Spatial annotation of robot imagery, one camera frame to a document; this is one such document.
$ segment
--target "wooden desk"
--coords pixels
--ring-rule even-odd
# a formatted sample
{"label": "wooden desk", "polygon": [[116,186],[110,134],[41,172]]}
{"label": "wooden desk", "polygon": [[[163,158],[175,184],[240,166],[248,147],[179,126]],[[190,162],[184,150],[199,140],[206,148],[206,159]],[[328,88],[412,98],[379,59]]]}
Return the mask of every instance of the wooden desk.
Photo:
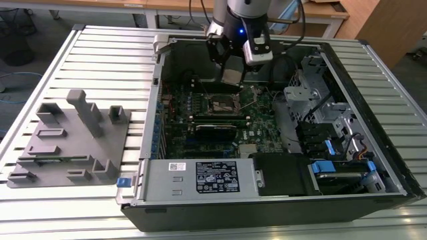
{"label": "wooden desk", "polygon": [[[204,0],[207,15],[212,16],[214,1]],[[159,28],[159,15],[188,16],[188,0],[0,0],[0,7],[63,11],[144,14],[148,28]],[[191,3],[192,16],[204,17],[200,1]],[[324,38],[334,38],[348,13],[336,12],[328,3],[304,4],[306,21],[326,24]]]}

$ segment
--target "metal bracket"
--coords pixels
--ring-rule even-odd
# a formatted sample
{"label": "metal bracket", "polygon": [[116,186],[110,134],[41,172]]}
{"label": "metal bracket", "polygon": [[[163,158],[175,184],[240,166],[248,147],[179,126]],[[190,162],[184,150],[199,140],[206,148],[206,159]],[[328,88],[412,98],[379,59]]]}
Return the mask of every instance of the metal bracket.
{"label": "metal bracket", "polygon": [[155,54],[162,54],[167,51],[167,46],[170,45],[170,35],[167,34],[159,34],[154,36],[154,42],[152,42],[152,48]]}

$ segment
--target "metal slotted table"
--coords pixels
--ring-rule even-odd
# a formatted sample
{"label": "metal slotted table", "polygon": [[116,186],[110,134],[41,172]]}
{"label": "metal slotted table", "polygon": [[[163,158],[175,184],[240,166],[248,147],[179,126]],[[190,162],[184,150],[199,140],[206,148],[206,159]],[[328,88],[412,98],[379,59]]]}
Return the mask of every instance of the metal slotted table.
{"label": "metal slotted table", "polygon": [[[140,232],[116,204],[118,187],[73,186],[11,189],[7,178],[37,125],[40,103],[65,101],[69,89],[84,89],[98,107],[122,105],[131,113],[120,171],[138,170],[140,143],[155,61],[158,34],[202,36],[200,31],[86,26],[73,30],[53,59],[0,145],[1,239],[424,239],[427,199],[399,209],[382,210],[343,223]],[[272,39],[295,40],[292,37]],[[324,42],[320,38],[306,38]],[[379,122],[423,188],[427,188],[427,118],[368,45],[356,40],[327,40],[370,104]],[[123,188],[124,197],[134,195]]]}

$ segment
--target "blue latch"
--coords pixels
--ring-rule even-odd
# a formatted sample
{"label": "blue latch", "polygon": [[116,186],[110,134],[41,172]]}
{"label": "blue latch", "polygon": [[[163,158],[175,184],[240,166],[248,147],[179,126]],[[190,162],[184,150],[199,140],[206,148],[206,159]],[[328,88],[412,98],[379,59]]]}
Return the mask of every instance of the blue latch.
{"label": "blue latch", "polygon": [[376,170],[376,166],[375,166],[375,163],[372,161],[367,161],[367,167],[368,167],[368,170],[371,172]]}
{"label": "blue latch", "polygon": [[119,177],[116,185],[118,185],[118,188],[130,188],[130,187],[132,187],[132,178]]}
{"label": "blue latch", "polygon": [[311,164],[311,168],[315,174],[336,172],[332,161],[315,161]]}
{"label": "blue latch", "polygon": [[328,153],[331,155],[335,155],[335,150],[334,150],[331,141],[330,140],[324,140],[324,143],[326,143],[326,146],[327,146]]}

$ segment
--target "floor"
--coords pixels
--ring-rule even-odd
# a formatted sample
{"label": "floor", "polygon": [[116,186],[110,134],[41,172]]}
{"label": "floor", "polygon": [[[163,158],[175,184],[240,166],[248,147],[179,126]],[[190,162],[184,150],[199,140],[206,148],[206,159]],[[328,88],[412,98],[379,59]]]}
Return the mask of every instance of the floor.
{"label": "floor", "polygon": [[[75,24],[132,27],[135,21],[132,14],[124,13],[102,13],[102,12],[76,12],[60,11],[60,19],[53,20],[48,10],[33,9],[32,21],[36,25],[37,32],[27,37],[29,47],[35,51],[35,60],[20,67],[11,67],[0,60],[0,75],[15,72],[35,72],[43,74],[57,54],[63,42],[72,30]],[[207,24],[202,17],[174,17],[175,24],[168,24],[166,17],[159,18],[162,28],[202,30],[198,24]],[[5,92],[0,93],[0,100],[9,102],[25,101],[39,83],[39,77],[35,75],[11,75],[0,78],[0,84],[7,87]],[[5,104],[0,102],[0,138],[5,135],[16,116],[20,113],[24,104]]]}
{"label": "floor", "polygon": [[[9,67],[0,61],[0,74],[12,72],[35,72],[43,74],[51,61],[61,47],[75,24],[135,27],[131,14],[60,11],[60,20],[53,20],[47,10],[33,9],[32,20],[37,27],[37,33],[27,37],[28,44],[35,51],[36,58],[32,63]],[[202,17],[194,18],[198,24],[207,24]],[[200,26],[190,22],[190,18],[183,16],[174,19],[176,24],[168,24],[167,18],[160,17],[160,27],[186,30],[200,30]],[[427,66],[411,60],[406,56],[392,70],[407,91],[412,95],[422,109],[427,112]],[[20,102],[29,97],[37,83],[39,77],[35,75],[11,75],[0,78],[0,83],[7,87],[0,93],[0,100]],[[5,104],[0,102],[0,138],[5,135],[13,120],[24,104]]]}

